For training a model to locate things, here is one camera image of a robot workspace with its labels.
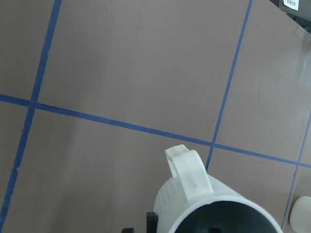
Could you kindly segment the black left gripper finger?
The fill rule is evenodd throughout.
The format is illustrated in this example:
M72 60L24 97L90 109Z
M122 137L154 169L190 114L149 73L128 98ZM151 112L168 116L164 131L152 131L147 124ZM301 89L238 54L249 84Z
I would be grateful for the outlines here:
M155 212L146 213L146 233L156 233L158 216ZM135 233L134 228L123 228L121 233Z

